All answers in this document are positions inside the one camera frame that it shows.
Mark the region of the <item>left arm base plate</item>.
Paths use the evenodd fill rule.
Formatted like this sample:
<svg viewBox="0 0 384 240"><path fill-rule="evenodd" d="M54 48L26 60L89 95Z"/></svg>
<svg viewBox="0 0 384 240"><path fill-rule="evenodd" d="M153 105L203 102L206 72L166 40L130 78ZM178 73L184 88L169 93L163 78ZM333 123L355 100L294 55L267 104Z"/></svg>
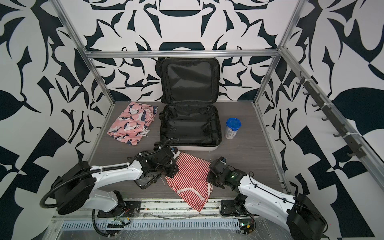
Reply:
<svg viewBox="0 0 384 240"><path fill-rule="evenodd" d="M99 210L97 217L98 218L130 218L135 215L138 215L141 210L141 201L125 201L124 205L118 205L116 208L110 212L103 212Z"/></svg>

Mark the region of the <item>blue lid plastic jar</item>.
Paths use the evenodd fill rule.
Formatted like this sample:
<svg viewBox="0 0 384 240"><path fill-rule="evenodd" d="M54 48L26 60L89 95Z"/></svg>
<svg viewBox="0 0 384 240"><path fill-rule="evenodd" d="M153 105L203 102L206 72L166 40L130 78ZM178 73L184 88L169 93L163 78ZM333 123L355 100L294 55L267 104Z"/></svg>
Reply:
<svg viewBox="0 0 384 240"><path fill-rule="evenodd" d="M225 137L228 140L233 139L238 130L241 128L242 123L239 119L237 118L229 118L226 121L226 129L225 129Z"/></svg>

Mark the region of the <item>pink patterned shorts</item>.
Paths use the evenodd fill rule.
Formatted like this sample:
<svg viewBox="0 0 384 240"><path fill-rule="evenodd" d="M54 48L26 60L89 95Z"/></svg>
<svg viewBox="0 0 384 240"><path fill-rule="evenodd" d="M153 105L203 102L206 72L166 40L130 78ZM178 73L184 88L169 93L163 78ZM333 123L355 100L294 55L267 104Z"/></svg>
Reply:
<svg viewBox="0 0 384 240"><path fill-rule="evenodd" d="M136 146L150 132L149 126L157 113L156 106L130 102L111 125L107 134L116 141Z"/></svg>

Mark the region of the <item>clear toiletry pouch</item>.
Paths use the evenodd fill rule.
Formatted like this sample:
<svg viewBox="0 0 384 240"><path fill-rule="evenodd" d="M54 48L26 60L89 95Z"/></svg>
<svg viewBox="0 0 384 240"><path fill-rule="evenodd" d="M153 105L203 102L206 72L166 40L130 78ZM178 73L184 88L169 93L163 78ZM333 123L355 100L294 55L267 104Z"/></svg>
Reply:
<svg viewBox="0 0 384 240"><path fill-rule="evenodd" d="M134 180L134 182L140 189L145 190L150 185L155 184L161 176L162 174L158 172L146 172L139 179Z"/></svg>

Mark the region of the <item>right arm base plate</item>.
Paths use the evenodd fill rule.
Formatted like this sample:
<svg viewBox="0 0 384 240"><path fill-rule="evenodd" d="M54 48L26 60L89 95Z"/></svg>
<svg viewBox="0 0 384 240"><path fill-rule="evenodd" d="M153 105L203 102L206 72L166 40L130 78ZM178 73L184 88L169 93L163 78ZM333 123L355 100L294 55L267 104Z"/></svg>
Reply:
<svg viewBox="0 0 384 240"><path fill-rule="evenodd" d="M249 213L244 206L244 201L221 200L220 214L223 217L244 217Z"/></svg>

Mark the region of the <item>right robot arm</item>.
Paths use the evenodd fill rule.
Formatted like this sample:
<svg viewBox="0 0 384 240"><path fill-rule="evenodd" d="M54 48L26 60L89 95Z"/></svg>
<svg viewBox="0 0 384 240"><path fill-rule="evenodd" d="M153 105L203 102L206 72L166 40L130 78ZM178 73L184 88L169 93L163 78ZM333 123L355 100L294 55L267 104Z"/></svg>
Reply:
<svg viewBox="0 0 384 240"><path fill-rule="evenodd" d="M319 240L328 230L326 219L305 195L272 189L255 180L252 173L227 165L223 157L211 162L209 169L208 183L236 192L235 206L244 215L265 218L289 231L295 240Z"/></svg>

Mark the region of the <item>red white striped shirt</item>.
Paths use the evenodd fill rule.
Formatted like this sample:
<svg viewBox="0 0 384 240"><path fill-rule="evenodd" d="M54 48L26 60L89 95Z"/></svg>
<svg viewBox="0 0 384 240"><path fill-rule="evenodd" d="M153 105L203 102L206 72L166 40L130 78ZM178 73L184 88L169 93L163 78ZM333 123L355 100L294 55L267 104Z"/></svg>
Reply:
<svg viewBox="0 0 384 240"><path fill-rule="evenodd" d="M210 162L181 152L177 159L178 173L166 177L169 187L192 209L201 212L213 191L207 182Z"/></svg>

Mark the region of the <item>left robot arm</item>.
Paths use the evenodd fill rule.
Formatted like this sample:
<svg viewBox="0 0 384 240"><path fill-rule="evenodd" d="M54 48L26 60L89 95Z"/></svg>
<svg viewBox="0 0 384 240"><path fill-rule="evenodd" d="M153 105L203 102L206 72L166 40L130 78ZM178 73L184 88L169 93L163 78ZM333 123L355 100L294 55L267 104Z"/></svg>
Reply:
<svg viewBox="0 0 384 240"><path fill-rule="evenodd" d="M101 188L124 181L134 181L142 190L155 184L161 176L174 178L180 151L173 146L178 138L157 144L152 153L142 151L128 162L109 166L90 166L80 162L62 177L40 200L43 209L56 209L67 215L79 209L92 210L92 225L102 237L115 237L131 220L122 220L129 208L119 191L106 192Z"/></svg>

